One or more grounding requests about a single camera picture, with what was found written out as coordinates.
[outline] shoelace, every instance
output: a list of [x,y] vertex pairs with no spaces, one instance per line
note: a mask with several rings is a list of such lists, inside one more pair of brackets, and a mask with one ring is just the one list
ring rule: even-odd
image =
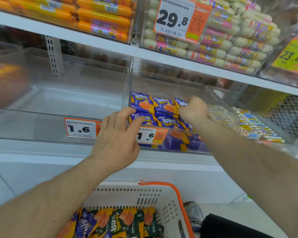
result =
[[199,217],[197,214],[189,213],[188,217],[191,225],[200,225],[200,226],[202,225],[203,219]]

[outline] hand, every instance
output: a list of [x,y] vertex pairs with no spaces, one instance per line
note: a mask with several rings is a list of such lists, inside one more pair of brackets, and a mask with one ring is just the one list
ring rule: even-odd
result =
[[185,122],[193,125],[196,120],[207,118],[207,104],[202,99],[192,96],[188,100],[188,105],[179,109],[179,114]]
[[145,117],[134,119],[129,127],[126,127],[128,116],[135,111],[134,108],[124,108],[102,120],[100,132],[90,156],[97,158],[108,175],[132,164],[139,154],[140,147],[135,138]]

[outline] store shelf unit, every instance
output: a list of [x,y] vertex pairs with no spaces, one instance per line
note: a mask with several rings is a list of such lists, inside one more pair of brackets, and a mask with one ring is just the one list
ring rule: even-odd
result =
[[121,42],[111,41],[101,37],[96,37],[90,34],[75,31],[73,29],[68,29],[37,20],[32,20],[30,18],[5,13],[2,11],[0,11],[0,24],[46,36],[51,36],[58,39],[64,39],[75,43],[81,43],[92,47],[106,49],[108,51],[117,52],[124,55],[131,55],[133,57],[143,58],[146,60],[159,62],[161,64],[185,68],[207,75],[213,75],[246,84],[256,85],[259,87],[269,88],[285,93],[298,95],[298,88],[296,87],[280,84],[270,80],[265,80],[255,76],[248,76],[224,70],[221,68],[211,67],[208,65],[192,62],[178,57],[166,56],[164,54],[156,53],[154,51],[139,48],[139,46],[135,44],[128,45]]

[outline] tile grout line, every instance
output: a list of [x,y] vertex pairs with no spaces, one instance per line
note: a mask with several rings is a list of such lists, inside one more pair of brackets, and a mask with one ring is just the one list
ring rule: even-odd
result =
[[1,178],[2,181],[7,185],[8,189],[9,189],[15,196],[17,196],[16,193],[14,192],[14,190],[9,186],[9,184],[6,182],[6,180],[1,176],[1,174],[0,174],[0,178]]
[[222,216],[222,213],[221,213],[221,211],[220,211],[220,209],[219,209],[219,206],[216,204],[216,207],[218,208],[218,210],[219,210],[219,213],[221,214],[221,216]]

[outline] yellow price tag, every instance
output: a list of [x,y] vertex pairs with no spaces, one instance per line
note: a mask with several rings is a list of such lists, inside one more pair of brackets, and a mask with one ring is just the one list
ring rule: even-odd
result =
[[298,74],[298,38],[294,38],[271,65]]

